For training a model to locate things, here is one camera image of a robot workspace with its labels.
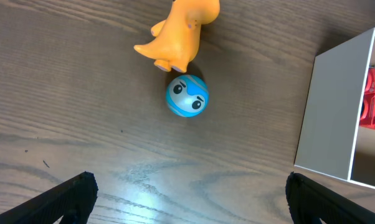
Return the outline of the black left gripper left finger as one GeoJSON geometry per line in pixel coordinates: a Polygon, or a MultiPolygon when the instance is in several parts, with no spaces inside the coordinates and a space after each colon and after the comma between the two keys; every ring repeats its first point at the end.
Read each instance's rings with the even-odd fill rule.
{"type": "Polygon", "coordinates": [[[98,185],[90,172],[81,174],[0,214],[0,223],[86,224],[97,200],[98,185]]]}

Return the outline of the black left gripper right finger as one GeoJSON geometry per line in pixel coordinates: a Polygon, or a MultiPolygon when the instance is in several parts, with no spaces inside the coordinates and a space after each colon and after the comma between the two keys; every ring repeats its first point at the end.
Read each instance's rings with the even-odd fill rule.
{"type": "Polygon", "coordinates": [[[375,223],[375,213],[306,176],[291,172],[285,186],[294,224],[375,223]]]}

